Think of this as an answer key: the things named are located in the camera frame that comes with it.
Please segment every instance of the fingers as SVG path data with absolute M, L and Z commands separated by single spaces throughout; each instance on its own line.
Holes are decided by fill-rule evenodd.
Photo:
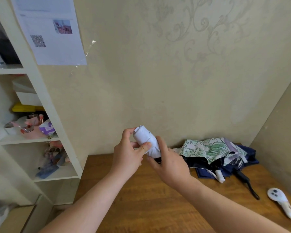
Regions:
M 122 140 L 129 139 L 130 135 L 133 134 L 135 129 L 136 127 L 124 129 L 122 134 Z
M 152 146 L 151 142 L 145 142 L 140 146 L 140 148 L 137 151 L 141 156 L 143 156 L 145 153 L 149 151 L 151 146 Z
M 133 148 L 139 148 L 140 145 L 136 141 L 131 141 L 130 144 L 132 145 Z
M 147 156 L 147 160 L 150 164 L 150 166 L 156 171 L 158 172 L 159 169 L 161 168 L 161 166 L 154 160 L 154 158 Z
M 160 148 L 162 156 L 163 156 L 163 153 L 165 154 L 168 151 L 166 142 L 160 136 L 157 136 L 156 139 L 159 142 L 159 148 Z

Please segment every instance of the wooden desk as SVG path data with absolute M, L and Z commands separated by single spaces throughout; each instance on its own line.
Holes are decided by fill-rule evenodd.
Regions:
M 111 164 L 111 154 L 89 156 L 74 201 L 99 182 L 108 173 Z M 243 173 L 250 178 L 260 200 L 256 200 L 234 176 L 227 178 L 223 184 L 216 180 L 199 180 L 216 192 L 291 231 L 291 220 L 280 206 L 267 197 L 266 192 L 269 188 L 277 187 L 285 192 L 290 204 L 291 195 L 262 165 L 246 167 Z M 191 169 L 191 175 L 197 178 L 194 169 Z M 148 162 L 143 160 L 142 166 L 115 198 L 97 232 L 150 231 L 214 232 L 205 219 L 181 195 L 165 185 Z

